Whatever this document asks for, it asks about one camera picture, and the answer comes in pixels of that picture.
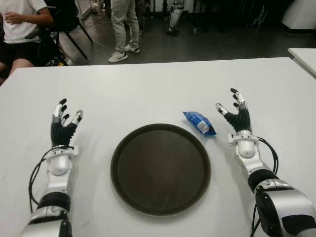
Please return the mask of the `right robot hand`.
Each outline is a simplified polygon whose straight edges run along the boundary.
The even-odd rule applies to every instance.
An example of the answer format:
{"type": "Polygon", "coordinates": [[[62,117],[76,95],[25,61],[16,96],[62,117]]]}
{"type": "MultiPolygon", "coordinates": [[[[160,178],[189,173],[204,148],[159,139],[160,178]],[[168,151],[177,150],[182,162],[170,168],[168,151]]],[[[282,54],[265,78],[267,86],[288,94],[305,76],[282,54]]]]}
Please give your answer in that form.
{"type": "Polygon", "coordinates": [[[238,113],[233,114],[229,112],[220,103],[215,104],[217,111],[234,128],[236,133],[241,131],[252,132],[251,119],[246,101],[238,90],[231,88],[230,91],[233,93],[233,98],[236,100],[233,105],[237,108],[238,113]]]}

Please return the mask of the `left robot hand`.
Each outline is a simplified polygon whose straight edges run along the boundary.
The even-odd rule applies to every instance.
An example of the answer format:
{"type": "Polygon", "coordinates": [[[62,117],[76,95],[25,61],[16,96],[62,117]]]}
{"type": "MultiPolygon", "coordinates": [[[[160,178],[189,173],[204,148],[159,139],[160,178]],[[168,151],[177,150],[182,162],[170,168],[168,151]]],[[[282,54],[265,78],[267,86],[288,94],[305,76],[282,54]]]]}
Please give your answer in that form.
{"type": "Polygon", "coordinates": [[[69,114],[63,115],[67,109],[67,99],[62,99],[55,107],[52,114],[52,122],[50,127],[50,137],[52,147],[69,146],[79,123],[83,118],[83,111],[78,110],[72,121],[65,125],[65,121],[70,117],[69,114]]]}

